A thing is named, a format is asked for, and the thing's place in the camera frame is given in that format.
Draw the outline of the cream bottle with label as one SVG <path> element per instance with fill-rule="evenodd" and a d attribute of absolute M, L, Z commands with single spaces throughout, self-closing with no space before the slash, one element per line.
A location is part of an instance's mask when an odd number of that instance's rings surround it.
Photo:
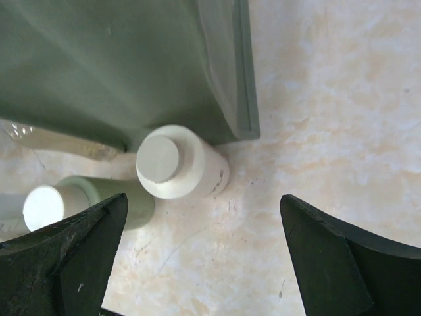
<path fill-rule="evenodd" d="M 136 155 L 142 186 L 159 199 L 202 199 L 219 194 L 230 177 L 228 161 L 190 129 L 162 126 L 142 141 Z"/>

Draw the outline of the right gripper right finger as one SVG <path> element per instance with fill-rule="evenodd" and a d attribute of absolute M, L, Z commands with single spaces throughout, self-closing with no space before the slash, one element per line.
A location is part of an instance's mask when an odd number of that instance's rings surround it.
<path fill-rule="evenodd" d="M 291 194 L 282 196 L 280 216 L 307 315 L 420 314 L 420 248 Z"/>

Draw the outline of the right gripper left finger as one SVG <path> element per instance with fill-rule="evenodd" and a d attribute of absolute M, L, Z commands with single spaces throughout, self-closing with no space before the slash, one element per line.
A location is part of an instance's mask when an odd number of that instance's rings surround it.
<path fill-rule="evenodd" d="M 1 314 L 112 315 L 102 303 L 127 214 L 119 193 L 1 242 Z"/>

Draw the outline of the green canvas bag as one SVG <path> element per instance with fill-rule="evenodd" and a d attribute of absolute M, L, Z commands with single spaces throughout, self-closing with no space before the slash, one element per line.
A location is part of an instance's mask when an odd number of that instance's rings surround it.
<path fill-rule="evenodd" d="M 247 1 L 2 1 L 1 117 L 135 152 L 260 137 Z"/>

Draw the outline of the clear bottle black cap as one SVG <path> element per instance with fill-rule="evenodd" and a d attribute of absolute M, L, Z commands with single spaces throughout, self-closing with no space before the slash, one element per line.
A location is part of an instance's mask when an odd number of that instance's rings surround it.
<path fill-rule="evenodd" d="M 23 194 L 1 194 L 1 242 L 29 233 L 23 217 Z"/>

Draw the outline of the green bottle white cap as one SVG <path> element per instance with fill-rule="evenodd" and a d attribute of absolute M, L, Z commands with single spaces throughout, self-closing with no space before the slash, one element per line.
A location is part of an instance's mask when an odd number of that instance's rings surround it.
<path fill-rule="evenodd" d="M 56 185 L 34 188 L 25 199 L 22 213 L 28 229 L 35 231 L 119 193 L 126 194 L 128 199 L 124 229 L 145 226 L 154 214 L 155 200 L 137 180 L 70 176 Z"/>

